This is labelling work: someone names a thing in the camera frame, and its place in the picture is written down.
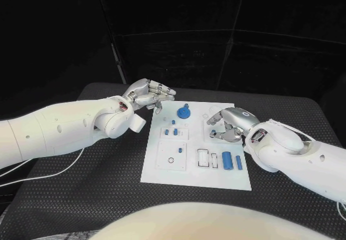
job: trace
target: textured mat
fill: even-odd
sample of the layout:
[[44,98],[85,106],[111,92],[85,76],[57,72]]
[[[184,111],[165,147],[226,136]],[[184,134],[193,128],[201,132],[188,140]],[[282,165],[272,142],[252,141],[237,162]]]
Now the textured mat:
[[[79,100],[121,95],[128,86],[89,84]],[[340,145],[321,109],[307,98],[175,89],[178,101],[235,103],[261,121],[291,125],[318,141]],[[137,111],[147,120],[139,133],[88,147],[73,167],[60,175],[21,185],[0,225],[0,239],[34,239],[102,228],[129,213],[174,202],[207,202],[240,206],[278,216],[324,235],[346,238],[346,222],[335,203],[289,181],[282,173],[263,171],[245,155],[252,191],[139,183],[152,112]],[[79,151],[38,159],[30,177],[59,172]]]

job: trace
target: white plastic board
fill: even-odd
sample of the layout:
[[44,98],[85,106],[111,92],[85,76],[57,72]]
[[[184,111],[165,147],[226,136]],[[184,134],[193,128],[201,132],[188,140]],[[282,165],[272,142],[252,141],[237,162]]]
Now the white plastic board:
[[[184,104],[188,104],[190,117],[180,119],[177,110]],[[160,114],[152,113],[139,182],[250,191],[242,142],[209,137],[211,130],[224,132],[222,120],[213,126],[206,124],[216,112],[235,105],[164,101],[161,106]],[[222,152],[230,152],[232,170],[223,169]],[[236,156],[242,170],[237,170]]]

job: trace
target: blue knob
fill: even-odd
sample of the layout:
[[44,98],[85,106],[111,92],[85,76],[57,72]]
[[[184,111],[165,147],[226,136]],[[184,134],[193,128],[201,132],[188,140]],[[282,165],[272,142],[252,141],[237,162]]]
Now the blue knob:
[[177,116],[181,119],[186,119],[186,118],[188,118],[190,114],[191,114],[191,112],[190,112],[190,109],[188,109],[188,104],[186,103],[183,105],[183,107],[177,109]]

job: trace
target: black background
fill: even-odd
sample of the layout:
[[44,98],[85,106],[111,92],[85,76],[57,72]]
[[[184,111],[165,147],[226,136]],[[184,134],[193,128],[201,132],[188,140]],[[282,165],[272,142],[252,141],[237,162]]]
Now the black background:
[[[4,0],[0,118],[122,83],[112,42],[128,83],[311,98],[346,146],[344,10],[341,0]],[[17,187],[0,189],[0,206]]]

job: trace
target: table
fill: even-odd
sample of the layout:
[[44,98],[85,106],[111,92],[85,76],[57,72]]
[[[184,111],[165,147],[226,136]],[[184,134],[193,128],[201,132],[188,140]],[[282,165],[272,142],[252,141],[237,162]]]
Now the table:
[[[89,84],[79,100],[121,95],[126,85]],[[175,89],[177,101],[233,103],[253,113],[305,132],[315,140],[340,146],[317,103],[308,98]],[[0,239],[34,239],[60,233],[102,228],[112,221],[151,206],[175,202],[206,202],[268,213],[324,235],[346,238],[346,222],[335,203],[297,185],[282,173],[269,173],[245,154],[252,191],[141,183],[141,169],[152,111],[135,112],[145,120],[139,133],[131,130],[116,139],[102,139],[83,150],[73,167],[60,175],[24,182],[0,225]],[[28,177],[59,172],[79,151],[38,159]]]

